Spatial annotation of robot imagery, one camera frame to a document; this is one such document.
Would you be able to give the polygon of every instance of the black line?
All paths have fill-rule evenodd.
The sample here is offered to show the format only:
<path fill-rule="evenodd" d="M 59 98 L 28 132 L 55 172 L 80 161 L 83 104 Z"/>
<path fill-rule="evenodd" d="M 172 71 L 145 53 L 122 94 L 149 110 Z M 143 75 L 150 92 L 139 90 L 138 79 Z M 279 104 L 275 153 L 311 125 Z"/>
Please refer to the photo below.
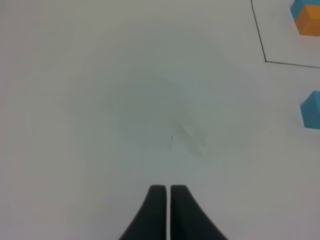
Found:
<path fill-rule="evenodd" d="M 260 40 L 260 44 L 261 44 L 261 48 L 262 48 L 262 53 L 263 53 L 263 58 L 264 58 L 264 62 L 265 62 L 265 63 L 282 64 L 282 65 L 289 65 L 289 66 L 298 66 L 298 67 L 305 67 L 305 68 L 320 69 L 320 66 L 303 65 L 303 64 L 295 64 L 295 63 L 288 63 L 288 62 L 279 62 L 279 61 L 268 61 L 268 60 L 267 60 L 267 57 L 266 57 L 266 52 L 265 52 L 264 44 L 262 43 L 262 38 L 261 38 L 259 26 L 258 26 L 258 21 L 257 21 L 255 9 L 254 9 L 253 0 L 251 0 L 251 7 L 252 7 L 252 12 L 253 12 L 253 16 L 254 16 L 254 21 L 255 21 L 256 29 L 257 29 L 257 31 L 258 31 L 259 40 Z"/>

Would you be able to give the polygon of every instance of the orange cube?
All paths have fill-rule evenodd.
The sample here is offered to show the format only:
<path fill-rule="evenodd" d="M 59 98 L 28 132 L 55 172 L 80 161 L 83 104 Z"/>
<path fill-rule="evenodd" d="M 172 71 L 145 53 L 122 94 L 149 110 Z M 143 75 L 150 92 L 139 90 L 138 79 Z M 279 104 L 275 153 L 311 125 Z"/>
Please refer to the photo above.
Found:
<path fill-rule="evenodd" d="M 320 36 L 320 6 L 304 5 L 295 25 L 301 35 Z"/>

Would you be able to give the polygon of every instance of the blue cube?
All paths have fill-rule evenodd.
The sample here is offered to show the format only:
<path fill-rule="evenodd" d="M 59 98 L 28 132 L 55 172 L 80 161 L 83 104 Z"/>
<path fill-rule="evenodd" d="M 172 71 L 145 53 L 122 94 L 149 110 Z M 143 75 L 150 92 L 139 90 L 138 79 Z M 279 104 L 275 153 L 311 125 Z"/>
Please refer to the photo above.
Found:
<path fill-rule="evenodd" d="M 320 129 L 320 91 L 313 91 L 300 109 L 304 126 L 308 129 Z"/>

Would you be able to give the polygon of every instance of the colored block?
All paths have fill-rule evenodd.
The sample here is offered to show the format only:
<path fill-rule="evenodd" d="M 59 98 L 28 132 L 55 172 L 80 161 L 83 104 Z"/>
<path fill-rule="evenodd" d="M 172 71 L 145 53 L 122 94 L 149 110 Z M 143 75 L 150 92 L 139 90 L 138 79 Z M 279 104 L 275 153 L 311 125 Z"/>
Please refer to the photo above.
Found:
<path fill-rule="evenodd" d="M 309 129 L 320 129 L 320 91 L 313 91 L 300 109 L 304 126 Z"/>
<path fill-rule="evenodd" d="M 294 21 L 297 20 L 305 5 L 320 6 L 320 0 L 294 0 L 290 8 Z"/>
<path fill-rule="evenodd" d="M 320 36 L 320 6 L 305 5 L 295 25 L 301 35 Z"/>

